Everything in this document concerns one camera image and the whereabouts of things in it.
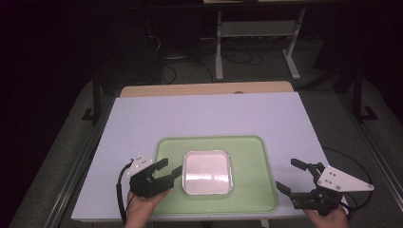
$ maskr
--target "white table surface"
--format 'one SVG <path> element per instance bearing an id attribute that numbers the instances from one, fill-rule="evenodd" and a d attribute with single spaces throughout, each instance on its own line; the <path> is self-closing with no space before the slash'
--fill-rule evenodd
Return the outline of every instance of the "white table surface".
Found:
<path id="1" fill-rule="evenodd" d="M 291 165 L 291 159 L 328 164 L 296 92 L 118 98 L 71 218 L 120 220 L 115 188 L 119 173 L 137 152 L 154 158 L 160 140 L 237 135 L 262 138 L 274 179 L 293 192 L 310 192 L 315 185 L 312 175 Z M 124 176 L 124 199 L 128 181 Z M 286 219 L 301 215 L 303 212 L 294 209 L 291 201 L 278 192 L 278 209 L 270 214 L 153 216 L 151 219 Z"/>

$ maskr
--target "floor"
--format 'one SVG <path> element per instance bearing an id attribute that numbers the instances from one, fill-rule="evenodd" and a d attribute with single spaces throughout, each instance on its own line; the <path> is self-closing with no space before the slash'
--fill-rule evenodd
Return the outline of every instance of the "floor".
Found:
<path id="1" fill-rule="evenodd" d="M 224 82 L 289 81 L 293 87 L 303 86 L 324 72 L 312 69 L 321 41 L 299 40 L 293 54 L 301 75 L 293 81 L 282 57 L 281 49 L 288 40 L 265 39 L 248 41 L 229 40 L 224 47 Z M 214 40 L 206 38 L 195 53 L 165 50 L 162 84 L 219 83 L 214 79 Z M 369 203 L 355 213 L 351 227 L 400 227 L 403 224 L 401 204 L 396 202 L 392 187 L 385 181 L 384 168 L 378 166 L 379 156 L 389 165 L 398 182 L 403 182 L 403 126 L 383 103 L 376 87 L 364 81 L 363 105 L 369 105 L 378 120 L 358 123 L 351 112 L 351 94 L 336 94 L 332 87 L 336 77 L 311 89 L 300 91 L 306 111 L 324 147 L 329 163 L 339 169 L 366 180 L 365 173 L 350 159 L 335 151 L 347 154 L 361 163 L 369 172 L 375 191 Z M 87 108 L 92 107 L 91 84 L 83 88 L 65 125 L 29 189 L 10 227 L 123 227 L 120 222 L 82 223 L 70 219 L 75 200 L 80 193 L 87 165 L 90 164 L 93 146 L 102 134 L 113 97 L 103 96 L 103 114 L 97 124 L 82 121 Z M 358 204 L 367 193 L 355 193 Z M 155 222 L 149 227 L 202 227 L 192 222 Z M 260 227 L 259 221 L 216 221 L 214 228 Z M 270 227 L 314 227 L 307 218 L 270 220 Z"/>

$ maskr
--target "gray carpet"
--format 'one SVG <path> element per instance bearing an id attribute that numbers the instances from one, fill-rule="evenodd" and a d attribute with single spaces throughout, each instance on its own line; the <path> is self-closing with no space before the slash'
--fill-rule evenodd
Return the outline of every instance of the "gray carpet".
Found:
<path id="1" fill-rule="evenodd" d="M 323 73 L 320 70 L 312 69 L 312 64 L 320 48 L 319 41 L 299 41 L 297 43 L 294 57 L 302 77 L 298 82 L 291 80 L 287 66 L 282 58 L 280 50 L 285 43 L 268 42 L 268 48 L 259 52 L 262 54 L 262 64 L 260 65 L 248 66 L 224 59 L 224 81 L 286 80 L 290 81 L 293 86 L 302 86 Z M 177 73 L 173 84 L 210 83 L 211 75 L 208 69 L 214 76 L 214 54 L 203 55 L 198 61 L 198 63 L 194 61 L 181 61 L 170 64 L 169 66 L 174 68 Z M 165 67 L 163 71 L 167 81 L 174 77 L 173 71 L 170 68 Z M 361 126 L 352 118 L 349 107 L 345 105 L 345 101 L 348 101 L 351 96 L 349 93 L 345 95 L 335 94 L 330 89 L 334 80 L 332 79 L 312 91 L 301 91 L 299 94 L 322 146 L 353 157 L 364 165 L 373 179 L 375 186 L 373 197 L 366 207 L 355 213 L 351 221 L 351 227 L 400 227 L 403 224 L 402 211 L 380 175 L 374 157 L 360 133 Z M 97 133 L 98 135 L 94 134 L 96 126 L 90 122 L 81 120 L 86 109 L 92 106 L 91 99 L 91 86 L 88 85 L 83 88 L 83 92 L 77 98 L 75 106 L 71 109 L 63 129 L 50 149 L 11 227 L 43 227 L 46 224 L 49 214 L 58 200 L 59 194 L 71 172 L 71 168 L 74 167 L 79 153 L 83 151 L 83 147 L 89 141 L 87 138 L 88 135 L 99 137 L 100 133 Z M 364 84 L 363 104 L 370 105 L 379 118 L 377 121 L 366 121 L 364 126 L 374 138 L 376 145 L 381 150 L 395 175 L 402 181 L 403 172 L 400 163 L 403 155 L 400 152 L 403 151 L 403 127 L 401 123 L 398 122 L 389 108 L 385 106 L 377 89 L 368 82 Z M 108 109 L 106 104 L 104 104 L 104 108 L 105 112 L 103 115 L 107 116 Z M 332 166 L 366 180 L 366 176 L 355 163 L 331 150 L 325 149 L 324 151 Z M 86 156 L 86 162 L 89 162 L 89 159 L 90 156 Z M 296 177 L 297 175 L 308 174 L 296 169 Z M 64 203 L 64 205 L 68 205 L 68 208 L 61 216 L 63 219 L 60 222 L 60 227 L 123 227 L 121 223 L 84 224 L 80 221 L 71 220 L 69 217 L 80 192 L 80 186 L 81 184 L 79 183 L 71 198 L 71 202 L 66 201 Z M 368 194 L 366 193 L 354 194 L 358 204 L 362 203 L 367 196 Z M 354 204 L 349 198 L 347 198 L 347 201 L 351 205 Z M 156 222 L 153 224 L 153 227 L 196 228 L 201 227 L 201 225 L 196 221 Z M 217 221 L 213 227 L 253 228 L 260 227 L 260 223 L 259 221 Z M 307 218 L 299 218 L 271 220 L 270 227 L 313 227 L 313 225 Z"/>

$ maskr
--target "green tray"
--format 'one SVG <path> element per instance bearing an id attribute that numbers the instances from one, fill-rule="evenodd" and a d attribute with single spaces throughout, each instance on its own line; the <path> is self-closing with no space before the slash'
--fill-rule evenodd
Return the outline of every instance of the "green tray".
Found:
<path id="1" fill-rule="evenodd" d="M 163 139 L 158 144 L 156 161 L 168 158 L 169 165 L 156 172 L 155 177 L 168 175 L 183 165 L 188 151 L 216 149 L 229 154 L 232 190 L 227 195 L 189 196 L 183 191 L 180 176 L 155 209 L 155 215 L 270 213 L 277 208 L 274 179 L 264 143 L 257 136 Z"/>

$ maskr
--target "human hand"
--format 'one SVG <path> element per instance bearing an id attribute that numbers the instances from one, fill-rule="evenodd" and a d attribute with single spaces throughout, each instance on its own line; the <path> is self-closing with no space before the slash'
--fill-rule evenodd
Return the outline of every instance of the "human hand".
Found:
<path id="1" fill-rule="evenodd" d="M 342 206 L 332 211 L 326 217 L 320 216 L 313 210 L 303 210 L 316 228 L 348 228 L 346 212 Z"/>
<path id="2" fill-rule="evenodd" d="M 163 198 L 168 195 L 169 190 L 162 192 L 151 198 L 139 198 L 134 196 L 132 192 L 127 194 L 127 221 L 125 228 L 142 228 L 145 227 L 150 219 L 155 207 Z"/>

